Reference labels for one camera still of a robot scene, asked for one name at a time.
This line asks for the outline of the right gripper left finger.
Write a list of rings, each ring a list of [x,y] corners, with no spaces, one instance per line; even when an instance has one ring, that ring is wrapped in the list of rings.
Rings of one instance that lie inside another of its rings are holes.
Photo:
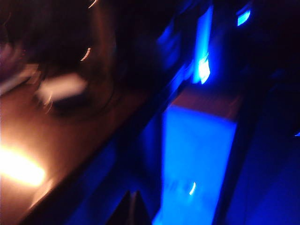
[[[110,225],[132,225],[132,204],[133,198],[130,191],[127,191],[118,206],[109,217]]]

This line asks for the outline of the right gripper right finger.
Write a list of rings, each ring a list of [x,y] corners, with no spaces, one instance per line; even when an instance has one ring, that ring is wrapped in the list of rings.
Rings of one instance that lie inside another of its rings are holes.
[[[148,215],[142,195],[139,191],[134,192],[132,198],[132,224],[151,225],[151,218]]]

